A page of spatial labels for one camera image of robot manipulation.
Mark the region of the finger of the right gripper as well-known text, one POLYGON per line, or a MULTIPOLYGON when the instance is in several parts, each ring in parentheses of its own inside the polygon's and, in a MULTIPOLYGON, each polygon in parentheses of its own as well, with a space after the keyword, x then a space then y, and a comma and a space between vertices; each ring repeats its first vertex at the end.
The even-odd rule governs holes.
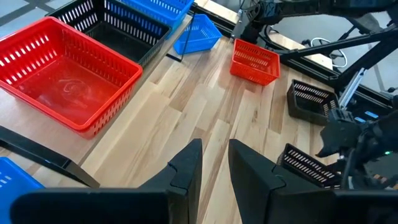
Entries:
POLYGON ((338 152, 339 152, 339 147, 324 145, 321 148, 321 150, 316 154, 316 156, 317 157, 328 157, 328 156, 336 154, 338 152))

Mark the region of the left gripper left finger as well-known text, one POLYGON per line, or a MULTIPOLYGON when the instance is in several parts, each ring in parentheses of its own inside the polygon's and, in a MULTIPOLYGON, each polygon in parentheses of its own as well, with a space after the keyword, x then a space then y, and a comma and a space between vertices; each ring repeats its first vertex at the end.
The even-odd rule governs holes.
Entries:
POLYGON ((52 188, 18 197, 12 224, 196 224, 202 141, 191 140, 138 188, 52 188))

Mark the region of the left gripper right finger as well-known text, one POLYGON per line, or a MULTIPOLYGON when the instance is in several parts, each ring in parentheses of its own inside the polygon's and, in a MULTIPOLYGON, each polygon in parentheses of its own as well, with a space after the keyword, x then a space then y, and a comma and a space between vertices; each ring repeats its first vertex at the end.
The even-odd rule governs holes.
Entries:
POLYGON ((328 190, 230 139, 231 182, 243 224, 398 224, 396 190, 328 190))

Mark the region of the black plastic basket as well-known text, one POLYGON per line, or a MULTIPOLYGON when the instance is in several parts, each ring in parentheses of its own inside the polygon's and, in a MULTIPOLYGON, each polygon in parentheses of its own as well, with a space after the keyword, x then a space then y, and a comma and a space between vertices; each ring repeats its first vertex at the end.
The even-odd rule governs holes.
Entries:
POLYGON ((118 0, 74 0, 47 15, 142 67, 159 53, 171 31, 168 25, 118 0))
POLYGON ((295 146, 287 143, 277 164, 324 189, 339 189, 341 175, 295 146))
POLYGON ((338 99, 333 92, 292 80, 287 91, 287 105, 291 117, 325 126, 329 111, 338 107, 338 99))

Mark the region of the red plastic basket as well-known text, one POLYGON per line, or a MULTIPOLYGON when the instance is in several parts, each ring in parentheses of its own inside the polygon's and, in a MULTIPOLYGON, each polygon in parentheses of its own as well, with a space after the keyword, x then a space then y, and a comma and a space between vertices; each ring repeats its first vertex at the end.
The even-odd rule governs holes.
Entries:
POLYGON ((279 54, 235 39, 230 74, 260 85, 268 85, 280 77, 279 54))
POLYGON ((53 17, 0 38, 0 88, 86 139, 127 103, 142 73, 53 17))

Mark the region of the blue plastic basket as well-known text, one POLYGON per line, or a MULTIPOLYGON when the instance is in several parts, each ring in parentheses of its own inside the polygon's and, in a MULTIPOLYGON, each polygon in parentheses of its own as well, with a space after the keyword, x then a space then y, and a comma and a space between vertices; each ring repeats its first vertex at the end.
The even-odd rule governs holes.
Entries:
POLYGON ((170 26, 173 33, 184 20, 194 0, 120 0, 124 4, 170 26))
POLYGON ((221 32, 207 15, 195 14, 193 24, 175 41, 174 50, 179 55, 210 50, 221 37, 221 32))
POLYGON ((0 157, 0 224, 11 224, 12 202, 44 186, 7 157, 0 157))

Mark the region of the wooden shelf with black legs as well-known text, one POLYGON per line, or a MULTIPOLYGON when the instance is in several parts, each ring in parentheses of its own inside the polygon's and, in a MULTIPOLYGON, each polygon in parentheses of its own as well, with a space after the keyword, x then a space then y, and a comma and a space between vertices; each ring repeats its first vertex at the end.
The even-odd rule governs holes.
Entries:
MULTIPOLYGON (((159 53, 142 67, 143 73, 127 103, 182 32, 183 29, 178 28, 171 38, 165 40, 159 53)), ((0 147, 97 188, 99 183, 82 169, 81 164, 126 104, 96 136, 86 139, 0 88, 0 147)))

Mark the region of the black metal rig frame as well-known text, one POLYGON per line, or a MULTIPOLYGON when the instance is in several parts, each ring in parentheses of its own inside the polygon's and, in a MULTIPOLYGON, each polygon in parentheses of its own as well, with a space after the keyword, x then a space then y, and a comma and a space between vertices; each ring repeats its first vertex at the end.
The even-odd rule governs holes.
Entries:
POLYGON ((330 44, 300 50, 283 48, 268 37, 264 37, 266 49, 280 55, 280 61, 294 70, 314 78, 336 91, 347 88, 349 81, 361 70, 368 70, 398 49, 398 0, 259 0, 245 9, 246 21, 238 30, 238 36, 255 43, 260 31, 266 25, 274 25, 285 17, 312 16, 326 14, 350 19, 363 17, 371 12, 386 11, 392 25, 369 34, 330 44), (345 49, 357 45, 377 43, 343 73, 330 70, 307 57, 324 54, 333 50, 345 49))

